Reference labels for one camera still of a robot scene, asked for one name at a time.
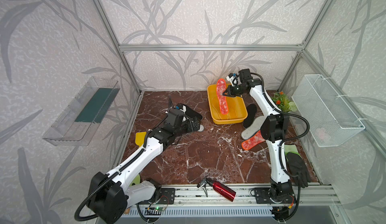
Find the yellow insole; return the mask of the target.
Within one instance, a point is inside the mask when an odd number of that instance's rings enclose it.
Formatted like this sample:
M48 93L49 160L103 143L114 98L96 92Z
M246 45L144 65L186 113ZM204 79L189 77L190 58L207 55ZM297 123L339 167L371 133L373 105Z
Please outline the yellow insole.
M238 119L239 104L237 98L227 98L229 119Z
M210 98L210 100L211 100L210 109L211 109L212 118L214 118L216 120L220 120L222 114L221 114L221 110L220 110L220 105L219 105L218 97L217 96L212 96Z

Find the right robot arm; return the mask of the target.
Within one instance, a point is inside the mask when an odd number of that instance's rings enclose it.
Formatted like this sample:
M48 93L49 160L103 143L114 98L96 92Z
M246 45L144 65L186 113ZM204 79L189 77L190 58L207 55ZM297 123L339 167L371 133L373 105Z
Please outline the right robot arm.
M261 75L252 73L249 69L242 69L238 73L230 73L227 80L231 85L221 91L222 96L241 97L248 93L265 116L260 133L266 140L271 161L269 197L273 202L281 203L288 196L292 196L292 181L299 189L306 188L311 181L306 164L299 153L285 150L285 142L305 136L310 130L310 124L302 116L280 110L266 92ZM302 120L306 124L306 130L299 136L286 138L290 117Z

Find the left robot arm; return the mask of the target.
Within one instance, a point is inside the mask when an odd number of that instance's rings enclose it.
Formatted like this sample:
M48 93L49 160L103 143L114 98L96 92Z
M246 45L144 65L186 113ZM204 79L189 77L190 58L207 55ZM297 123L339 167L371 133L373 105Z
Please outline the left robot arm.
M100 218L113 224L127 208L156 198L160 186L149 180L136 185L132 182L153 159L174 144L177 137L202 131L202 118L185 104L170 108L166 116L146 132L144 143L132 155L106 174L94 175L88 196L76 209L74 219L86 222Z

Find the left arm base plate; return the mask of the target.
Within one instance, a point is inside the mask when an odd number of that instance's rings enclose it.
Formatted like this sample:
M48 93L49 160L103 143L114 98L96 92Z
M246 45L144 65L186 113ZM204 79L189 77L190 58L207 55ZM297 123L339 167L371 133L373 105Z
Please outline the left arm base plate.
M161 205L172 205L174 204L176 197L175 188L164 188L156 189L151 199L140 202L141 205L149 204L161 204Z

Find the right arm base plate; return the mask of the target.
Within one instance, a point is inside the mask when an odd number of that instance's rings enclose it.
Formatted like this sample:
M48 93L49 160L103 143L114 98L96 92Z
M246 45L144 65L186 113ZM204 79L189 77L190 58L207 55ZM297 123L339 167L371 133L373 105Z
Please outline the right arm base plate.
M293 206L297 203L297 197L292 191L290 194L276 196L276 193L271 188L257 187L253 188L249 193L255 198L257 204Z

